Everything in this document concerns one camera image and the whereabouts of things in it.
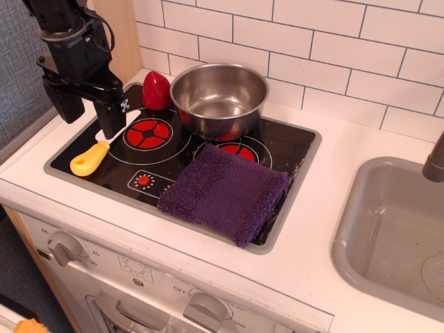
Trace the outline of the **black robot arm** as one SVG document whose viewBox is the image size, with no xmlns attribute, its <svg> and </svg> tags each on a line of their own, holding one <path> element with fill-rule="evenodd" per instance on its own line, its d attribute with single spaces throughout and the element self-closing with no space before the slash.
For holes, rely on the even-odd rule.
<svg viewBox="0 0 444 333">
<path fill-rule="evenodd" d="M 37 64 L 44 89 L 67 123 L 83 115 L 83 100 L 94 104 L 105 138 L 126 126 L 128 99 L 110 68 L 115 38 L 110 25 L 86 1 L 25 1 L 50 55 Z"/>
</svg>

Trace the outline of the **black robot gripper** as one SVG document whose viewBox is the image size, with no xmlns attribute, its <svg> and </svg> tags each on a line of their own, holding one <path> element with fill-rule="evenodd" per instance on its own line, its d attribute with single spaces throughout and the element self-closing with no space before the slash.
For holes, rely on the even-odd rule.
<svg viewBox="0 0 444 333">
<path fill-rule="evenodd" d="M 128 99 L 123 83 L 109 68 L 114 42 L 108 42 L 102 17 L 38 17 L 39 34 L 51 55 L 41 56 L 44 90 L 58 114 L 73 123 L 92 101 L 106 139 L 126 126 Z"/>
</svg>

